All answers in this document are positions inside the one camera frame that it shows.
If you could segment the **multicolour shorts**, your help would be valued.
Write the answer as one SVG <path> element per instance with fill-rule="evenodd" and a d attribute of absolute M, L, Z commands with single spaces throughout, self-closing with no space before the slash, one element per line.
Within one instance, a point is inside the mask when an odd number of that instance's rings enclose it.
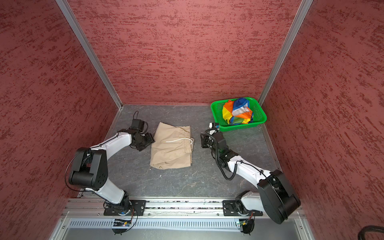
<path fill-rule="evenodd" d="M 250 101 L 239 98 L 234 101 L 228 100 L 222 109 L 224 121 L 230 125 L 242 125 L 253 122 L 254 113 L 250 109 Z"/>

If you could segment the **beige shorts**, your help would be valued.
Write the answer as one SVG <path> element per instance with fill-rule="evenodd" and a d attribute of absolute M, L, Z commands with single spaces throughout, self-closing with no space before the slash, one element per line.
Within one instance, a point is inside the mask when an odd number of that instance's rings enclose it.
<path fill-rule="evenodd" d="M 194 139 L 190 126 L 174 127 L 160 122 L 154 140 L 151 145 L 151 167 L 167 170 L 192 165 Z"/>

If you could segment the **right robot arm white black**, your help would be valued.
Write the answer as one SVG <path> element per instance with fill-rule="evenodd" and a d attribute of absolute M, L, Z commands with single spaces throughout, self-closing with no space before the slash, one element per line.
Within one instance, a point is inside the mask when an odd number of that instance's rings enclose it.
<path fill-rule="evenodd" d="M 231 150 L 219 130 L 208 129 L 200 134 L 201 146 L 210 149 L 221 174 L 227 181 L 242 177 L 257 188 L 244 191 L 234 201 L 224 201 L 225 211 L 238 216 L 261 216 L 263 213 L 277 224 L 289 218 L 301 206 L 301 200 L 280 170 L 269 171 L 246 161 Z"/>

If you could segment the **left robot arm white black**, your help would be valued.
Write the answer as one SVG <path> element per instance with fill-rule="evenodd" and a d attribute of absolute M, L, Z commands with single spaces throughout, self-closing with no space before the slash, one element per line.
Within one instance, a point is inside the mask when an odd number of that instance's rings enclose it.
<path fill-rule="evenodd" d="M 128 193 L 109 179 L 108 160 L 125 147 L 142 151 L 154 143 L 150 133 L 123 129 L 108 140 L 90 148 L 79 148 L 66 168 L 65 183 L 72 191 L 92 192 L 104 199 L 104 215 L 133 216 L 135 208 Z"/>

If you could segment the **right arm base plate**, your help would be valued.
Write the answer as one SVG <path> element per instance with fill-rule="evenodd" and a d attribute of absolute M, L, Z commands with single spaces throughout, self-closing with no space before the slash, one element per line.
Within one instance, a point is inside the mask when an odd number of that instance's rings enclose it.
<path fill-rule="evenodd" d="M 261 217 L 263 213 L 256 210 L 247 210 L 240 200 L 224 200 L 223 202 L 224 216 L 239 217 Z"/>

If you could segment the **green plastic basket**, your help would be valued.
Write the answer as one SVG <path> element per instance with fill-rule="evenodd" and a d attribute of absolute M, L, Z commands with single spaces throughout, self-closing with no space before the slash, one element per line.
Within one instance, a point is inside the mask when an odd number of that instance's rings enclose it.
<path fill-rule="evenodd" d="M 220 130 L 222 132 L 253 128 L 253 127 L 256 127 L 256 126 L 263 124 L 267 121 L 267 116 L 264 113 L 264 111 L 263 111 L 262 107 L 260 106 L 260 104 L 258 103 L 258 101 L 253 99 L 253 98 L 250 98 L 250 97 L 245 97 L 245 99 L 248 99 L 250 101 L 250 109 L 254 113 L 254 118 L 253 118 L 252 123 L 242 124 L 242 125 L 230 126 L 224 121 L 223 115 L 222 115 L 222 109 L 223 109 L 224 104 L 228 100 L 220 100 L 220 101 L 215 101 L 215 102 L 211 103 L 211 110 L 212 110 L 212 113 L 214 116 L 214 120 L 216 123 L 220 124 Z"/>

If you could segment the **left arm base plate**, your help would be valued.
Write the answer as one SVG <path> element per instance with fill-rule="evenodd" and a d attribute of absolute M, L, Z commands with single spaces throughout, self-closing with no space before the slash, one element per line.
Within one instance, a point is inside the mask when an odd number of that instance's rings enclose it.
<path fill-rule="evenodd" d="M 147 201 L 145 200 L 130 200 L 128 210 L 120 210 L 117 206 L 104 202 L 104 216 L 129 217 L 132 214 L 143 216 Z"/>

